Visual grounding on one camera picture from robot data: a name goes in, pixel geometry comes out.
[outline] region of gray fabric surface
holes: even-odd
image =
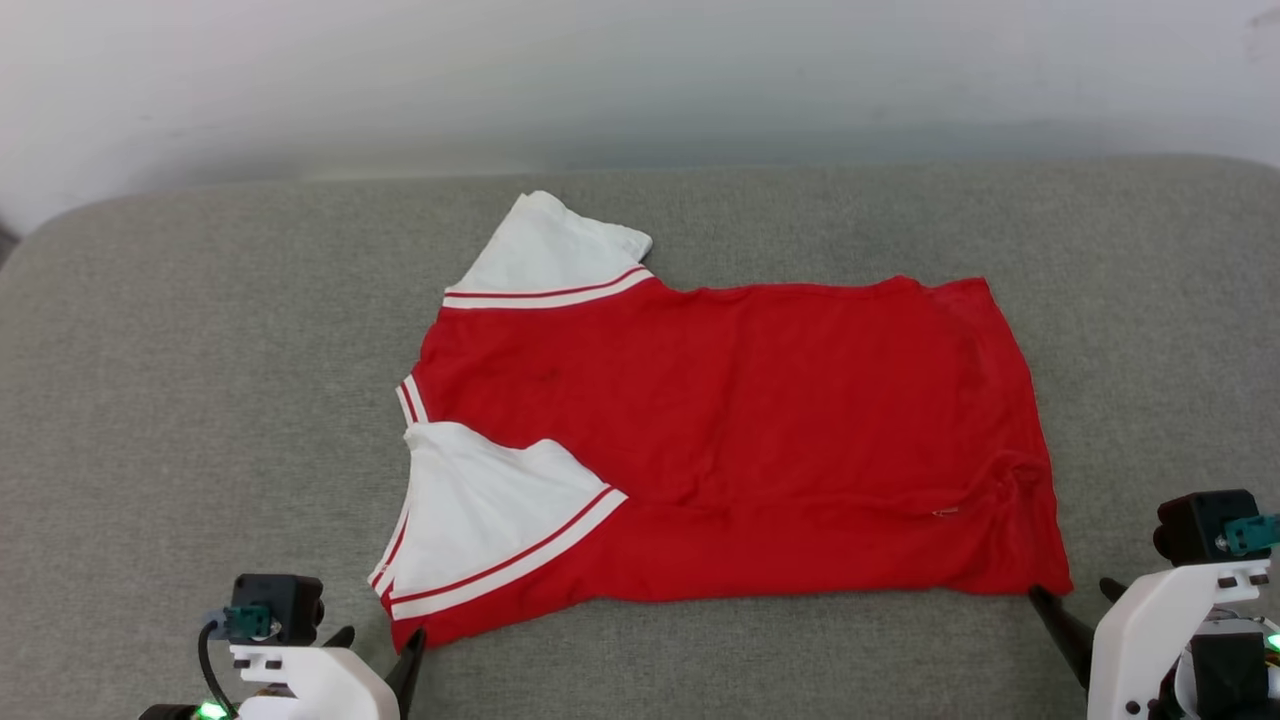
[[[989,278],[1030,363],[1061,527],[1165,568],[1155,509],[1280,510],[1280,174],[1152,158],[247,184],[106,202],[0,273],[0,715],[205,698],[198,620],[243,571],[324,579],[392,664],[364,578],[407,478],[392,388],[521,191],[654,237],[677,288]],[[1260,606],[1275,611],[1276,594]],[[219,650],[218,666],[229,674]],[[233,694],[242,688],[234,683]],[[1080,717],[1020,597],[590,602],[462,641],[416,717]]]

